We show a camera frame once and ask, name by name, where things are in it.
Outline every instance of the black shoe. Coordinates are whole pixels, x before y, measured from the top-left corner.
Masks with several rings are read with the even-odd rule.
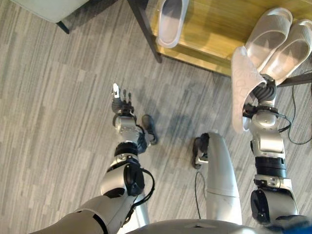
[[[153,137],[150,140],[151,145],[156,145],[158,143],[158,137],[156,135],[155,123],[153,118],[150,115],[143,115],[142,125],[143,128],[147,131],[147,133]]]

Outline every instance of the black joint motor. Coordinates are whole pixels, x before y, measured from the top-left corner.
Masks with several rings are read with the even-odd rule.
[[[280,157],[256,157],[255,167],[259,175],[287,177],[285,160]]]

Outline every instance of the chair leg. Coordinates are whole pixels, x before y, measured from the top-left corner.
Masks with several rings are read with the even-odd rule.
[[[69,34],[69,29],[65,26],[65,24],[62,21],[57,22],[57,26],[60,27],[65,33]]]

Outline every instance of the black cable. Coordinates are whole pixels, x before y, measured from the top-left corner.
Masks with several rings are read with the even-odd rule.
[[[293,117],[292,117],[292,122],[294,121],[295,117],[296,117],[296,102],[294,100],[294,86],[292,86],[292,102],[293,102]],[[288,138],[291,141],[291,143],[296,144],[296,145],[304,145],[307,144],[308,142],[310,142],[312,140],[312,135],[310,137],[310,139],[303,141],[303,142],[295,142],[291,139],[291,128],[289,128],[288,131]]]
[[[148,174],[148,175],[152,178],[152,180],[153,180],[152,188],[151,188],[150,192],[149,192],[141,201],[138,201],[138,202],[134,203],[134,204],[131,206],[130,211],[128,212],[128,214],[127,214],[127,216],[126,216],[126,219],[125,219],[123,225],[125,225],[126,223],[128,223],[128,222],[130,221],[131,216],[132,216],[132,214],[133,214],[135,208],[136,208],[137,206],[142,205],[143,203],[147,202],[147,201],[151,198],[151,196],[153,195],[153,192],[154,192],[154,190],[155,190],[155,179],[154,179],[152,173],[150,173],[149,171],[147,171],[147,170],[145,170],[145,169],[142,169],[142,171],[143,171],[144,173]]]
[[[291,128],[293,122],[291,122],[290,119],[289,119],[287,116],[282,115],[282,114],[277,114],[277,113],[273,113],[273,114],[276,115],[276,116],[278,116],[278,117],[284,118],[284,119],[287,120],[288,123],[289,123],[286,127],[281,128],[281,129],[278,129],[278,131],[279,131],[280,133],[282,133],[282,132],[286,131],[287,129],[290,129],[290,128]]]
[[[198,174],[201,175],[201,177],[202,177],[202,179],[203,179],[203,181],[204,181],[204,188],[203,188],[203,191],[204,191],[204,197],[205,197],[205,198],[206,198],[206,196],[205,196],[205,193],[206,193],[205,187],[206,187],[206,185],[205,185],[205,178],[204,178],[203,174],[202,174],[200,171],[197,171],[197,172],[196,172],[196,175],[195,175],[195,200],[196,200],[196,207],[197,207],[198,216],[199,216],[199,219],[201,219],[200,211],[199,211],[199,206],[198,206],[198,200],[197,200],[197,189],[196,189],[197,176],[198,176]]]
[[[152,188],[151,188],[150,192],[149,192],[141,201],[138,201],[138,202],[136,202],[136,203],[134,203],[134,204],[132,205],[133,208],[134,208],[134,207],[137,207],[137,206],[139,206],[139,205],[142,205],[143,203],[147,202],[147,201],[151,198],[151,196],[153,195],[153,192],[154,192],[154,190],[155,190],[155,180],[154,180],[154,177],[153,177],[152,173],[150,173],[149,171],[147,171],[147,170],[145,170],[145,169],[142,169],[142,171],[143,171],[144,173],[148,174],[148,175],[152,178],[152,180],[153,180],[153,185],[152,185]]]

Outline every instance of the table leg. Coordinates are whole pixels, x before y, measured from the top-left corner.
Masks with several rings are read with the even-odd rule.
[[[138,24],[141,27],[141,30],[154,54],[154,57],[156,58],[157,62],[161,63],[162,58],[161,55],[156,50],[155,42],[152,36],[151,26],[149,20],[147,19],[147,15],[145,13],[143,4],[138,2],[138,0],[127,0],[127,1],[131,7],[133,14],[136,17]]]
[[[312,73],[301,74],[295,77],[289,77],[283,83],[278,85],[278,87],[285,87],[285,86],[306,84],[306,83],[312,83]]]
[[[65,33],[69,34],[69,29],[65,26],[65,24],[60,21],[60,22],[57,22],[57,25],[58,27],[60,27]]]

